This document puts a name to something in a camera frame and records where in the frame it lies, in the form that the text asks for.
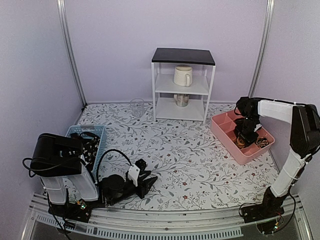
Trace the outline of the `yellow beetle-print tie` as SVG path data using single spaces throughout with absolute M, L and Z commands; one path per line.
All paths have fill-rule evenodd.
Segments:
M 235 145 L 239 148 L 239 149 L 244 149 L 250 146 L 250 144 L 248 143 L 248 141 L 243 138 L 241 135 L 239 135 L 236 140 L 235 140 Z

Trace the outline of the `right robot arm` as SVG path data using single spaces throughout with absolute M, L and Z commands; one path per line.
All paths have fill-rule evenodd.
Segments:
M 288 157 L 277 179 L 265 191 L 258 208 L 262 218 L 269 218 L 283 204 L 305 166 L 320 150 L 320 116 L 313 104 L 247 96 L 242 96 L 236 102 L 234 113 L 243 116 L 242 124 L 235 129 L 246 143 L 257 140 L 260 117 L 290 124 Z

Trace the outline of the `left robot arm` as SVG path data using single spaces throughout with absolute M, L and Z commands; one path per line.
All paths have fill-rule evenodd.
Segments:
M 102 143 L 101 136 L 88 131 L 74 132 L 69 137 L 43 133 L 37 139 L 33 156 L 28 159 L 30 164 L 23 164 L 32 176 L 40 177 L 50 203 L 63 217 L 70 217 L 75 211 L 68 200 L 64 178 L 78 190 L 81 200 L 94 208 L 113 206 L 132 195 L 143 199 L 157 181 L 146 169 L 143 159 L 130 163 L 125 177 L 118 174 L 100 177 L 99 168 L 108 153 L 118 153 L 128 159 L 117 149 L 102 152 Z

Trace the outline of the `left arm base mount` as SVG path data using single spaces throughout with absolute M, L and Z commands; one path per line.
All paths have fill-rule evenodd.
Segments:
M 91 217 L 92 208 L 83 200 L 80 200 L 77 203 L 71 203 L 67 201 L 63 205 L 49 202 L 48 212 L 66 220 L 88 223 Z

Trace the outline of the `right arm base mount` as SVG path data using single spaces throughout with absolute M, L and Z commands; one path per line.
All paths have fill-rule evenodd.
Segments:
M 245 206 L 242 204 L 239 208 L 239 215 L 244 219 L 245 223 L 265 220 L 284 214 L 283 203 L 289 194 L 276 197 L 268 187 L 263 195 L 262 203 Z

